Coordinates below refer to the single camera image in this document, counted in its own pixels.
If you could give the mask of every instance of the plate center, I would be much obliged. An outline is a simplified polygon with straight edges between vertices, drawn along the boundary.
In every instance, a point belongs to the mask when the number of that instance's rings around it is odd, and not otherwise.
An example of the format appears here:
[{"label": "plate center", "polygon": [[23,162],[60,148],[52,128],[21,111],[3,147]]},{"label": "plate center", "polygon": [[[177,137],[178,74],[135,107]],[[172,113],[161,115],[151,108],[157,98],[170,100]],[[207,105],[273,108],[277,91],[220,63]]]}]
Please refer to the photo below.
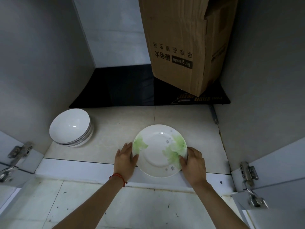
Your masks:
[{"label": "plate center", "polygon": [[169,145],[170,135],[164,132],[155,132],[145,141],[149,141],[148,147],[143,153],[146,161],[156,167],[168,166],[169,163],[162,150],[165,150],[165,147]]}]

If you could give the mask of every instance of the right hand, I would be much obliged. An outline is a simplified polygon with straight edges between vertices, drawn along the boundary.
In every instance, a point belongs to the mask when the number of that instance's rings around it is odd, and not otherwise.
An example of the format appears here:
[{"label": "right hand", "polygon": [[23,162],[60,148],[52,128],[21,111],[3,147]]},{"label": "right hand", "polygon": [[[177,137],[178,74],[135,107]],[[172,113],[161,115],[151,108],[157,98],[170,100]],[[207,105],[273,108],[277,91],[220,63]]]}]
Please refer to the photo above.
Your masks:
[{"label": "right hand", "polygon": [[188,154],[187,162],[182,156],[179,156],[185,179],[192,187],[206,184],[207,171],[202,154],[192,147],[188,147]]}]

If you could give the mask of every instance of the left hand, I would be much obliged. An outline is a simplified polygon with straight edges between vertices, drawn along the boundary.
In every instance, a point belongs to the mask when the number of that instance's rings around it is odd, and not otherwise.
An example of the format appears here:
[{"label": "left hand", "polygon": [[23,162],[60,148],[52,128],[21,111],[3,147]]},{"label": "left hand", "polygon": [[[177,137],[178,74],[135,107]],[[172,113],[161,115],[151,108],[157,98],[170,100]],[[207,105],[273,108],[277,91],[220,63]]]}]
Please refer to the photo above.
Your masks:
[{"label": "left hand", "polygon": [[138,158],[138,154],[132,157],[132,142],[125,143],[123,148],[116,152],[113,172],[119,173],[125,181],[128,181],[133,175]]}]

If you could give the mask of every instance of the red string bracelet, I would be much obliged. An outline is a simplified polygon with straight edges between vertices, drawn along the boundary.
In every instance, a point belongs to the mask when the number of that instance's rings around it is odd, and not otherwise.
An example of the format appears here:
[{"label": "red string bracelet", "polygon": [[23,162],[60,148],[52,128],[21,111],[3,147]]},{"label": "red string bracelet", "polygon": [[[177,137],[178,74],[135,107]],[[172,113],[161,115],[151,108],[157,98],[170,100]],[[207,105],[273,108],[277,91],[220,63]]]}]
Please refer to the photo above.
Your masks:
[{"label": "red string bracelet", "polygon": [[120,175],[119,173],[114,173],[112,176],[109,177],[109,179],[112,178],[113,176],[118,176],[118,177],[120,177],[120,178],[123,180],[123,182],[124,182],[123,187],[125,187],[125,184],[128,183],[128,182],[126,182],[126,181],[124,180],[124,178],[122,177],[122,175]]}]

